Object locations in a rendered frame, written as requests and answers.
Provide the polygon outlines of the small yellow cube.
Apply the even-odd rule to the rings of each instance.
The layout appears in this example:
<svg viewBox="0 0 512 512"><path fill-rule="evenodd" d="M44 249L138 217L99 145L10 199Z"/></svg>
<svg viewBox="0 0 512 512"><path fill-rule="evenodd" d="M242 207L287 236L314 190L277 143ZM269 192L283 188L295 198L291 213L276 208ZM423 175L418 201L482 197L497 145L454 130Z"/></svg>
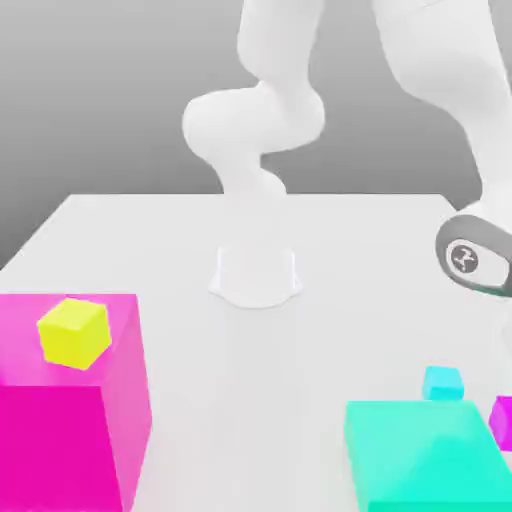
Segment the small yellow cube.
<svg viewBox="0 0 512 512"><path fill-rule="evenodd" d="M37 321L46 362L85 371L111 346L107 308L65 298Z"/></svg>

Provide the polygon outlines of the small cyan cube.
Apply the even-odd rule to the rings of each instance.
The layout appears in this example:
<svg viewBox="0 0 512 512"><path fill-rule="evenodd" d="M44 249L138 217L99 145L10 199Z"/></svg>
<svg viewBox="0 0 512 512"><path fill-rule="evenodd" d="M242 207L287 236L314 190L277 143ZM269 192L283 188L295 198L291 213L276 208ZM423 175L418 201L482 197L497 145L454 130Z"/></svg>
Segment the small cyan cube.
<svg viewBox="0 0 512 512"><path fill-rule="evenodd" d="M427 366L422 386L424 400L459 401L464 397L460 371L454 367Z"/></svg>

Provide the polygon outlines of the small magenta cube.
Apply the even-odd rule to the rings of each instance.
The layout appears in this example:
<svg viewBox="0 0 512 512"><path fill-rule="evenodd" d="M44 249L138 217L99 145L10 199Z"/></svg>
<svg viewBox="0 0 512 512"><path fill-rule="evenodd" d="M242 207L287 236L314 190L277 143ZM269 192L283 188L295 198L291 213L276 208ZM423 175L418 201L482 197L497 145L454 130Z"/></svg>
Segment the small magenta cube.
<svg viewBox="0 0 512 512"><path fill-rule="evenodd" d="M512 452L512 396L498 395L489 417L489 427L498 447Z"/></svg>

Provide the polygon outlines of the large turquoise box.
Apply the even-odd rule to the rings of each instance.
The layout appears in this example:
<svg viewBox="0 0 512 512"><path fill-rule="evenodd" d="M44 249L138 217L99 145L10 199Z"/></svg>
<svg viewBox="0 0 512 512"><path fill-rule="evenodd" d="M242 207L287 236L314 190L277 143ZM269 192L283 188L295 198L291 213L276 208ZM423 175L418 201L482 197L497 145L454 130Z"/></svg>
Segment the large turquoise box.
<svg viewBox="0 0 512 512"><path fill-rule="evenodd" d="M358 512L512 512L512 471L471 401L350 401Z"/></svg>

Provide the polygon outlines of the large pink box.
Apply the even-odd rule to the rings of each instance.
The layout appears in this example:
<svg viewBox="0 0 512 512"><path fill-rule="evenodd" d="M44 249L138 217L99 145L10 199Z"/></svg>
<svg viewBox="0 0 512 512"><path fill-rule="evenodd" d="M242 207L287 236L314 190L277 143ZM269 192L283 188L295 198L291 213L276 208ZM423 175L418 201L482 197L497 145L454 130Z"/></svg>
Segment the large pink box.
<svg viewBox="0 0 512 512"><path fill-rule="evenodd" d="M138 300L106 307L111 346L86 370L45 361L37 322L62 294L0 294L0 512L131 512L152 413Z"/></svg>

